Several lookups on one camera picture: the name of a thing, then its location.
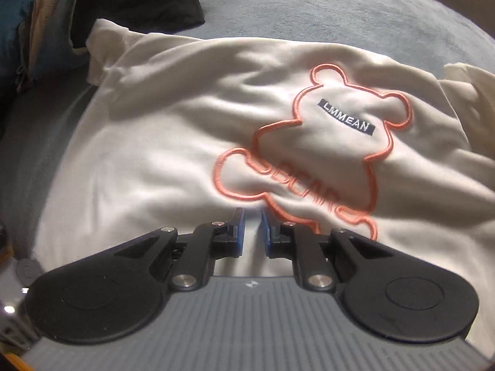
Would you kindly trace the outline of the cream bear hoodie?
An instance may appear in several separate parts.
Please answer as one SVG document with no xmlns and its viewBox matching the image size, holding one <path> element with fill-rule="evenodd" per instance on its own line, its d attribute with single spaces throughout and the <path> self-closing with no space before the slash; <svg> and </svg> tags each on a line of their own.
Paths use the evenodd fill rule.
<svg viewBox="0 0 495 371">
<path fill-rule="evenodd" d="M 494 75 L 442 78 L 346 45 L 139 34 L 98 20 L 96 94 L 54 177 L 46 270 L 170 225 L 270 207 L 456 272 L 494 353 Z"/>
</svg>

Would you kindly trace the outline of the grey fleece bed blanket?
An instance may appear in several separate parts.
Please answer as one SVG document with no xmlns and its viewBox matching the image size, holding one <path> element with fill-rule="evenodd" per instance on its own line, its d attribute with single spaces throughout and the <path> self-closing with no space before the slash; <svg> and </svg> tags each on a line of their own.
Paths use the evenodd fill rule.
<svg viewBox="0 0 495 371">
<path fill-rule="evenodd" d="M 494 68 L 494 0 L 200 0 L 199 38 L 337 42 L 441 75 L 449 63 Z M 86 67 L 18 93 L 1 88 L 1 221 L 28 257 L 46 196 L 94 88 Z"/>
</svg>

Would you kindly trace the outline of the blue pillow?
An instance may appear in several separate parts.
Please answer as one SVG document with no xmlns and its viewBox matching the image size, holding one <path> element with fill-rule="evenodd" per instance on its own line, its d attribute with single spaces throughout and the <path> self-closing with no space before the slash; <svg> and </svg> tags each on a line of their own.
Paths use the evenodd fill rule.
<svg viewBox="0 0 495 371">
<path fill-rule="evenodd" d="M 34 0 L 1 0 L 1 79 L 13 78 L 22 65 L 19 26 L 27 24 Z M 68 70 L 84 62 L 71 52 L 69 30 L 75 0 L 56 0 L 47 21 L 39 55 L 31 75 L 39 78 L 55 70 Z"/>
</svg>

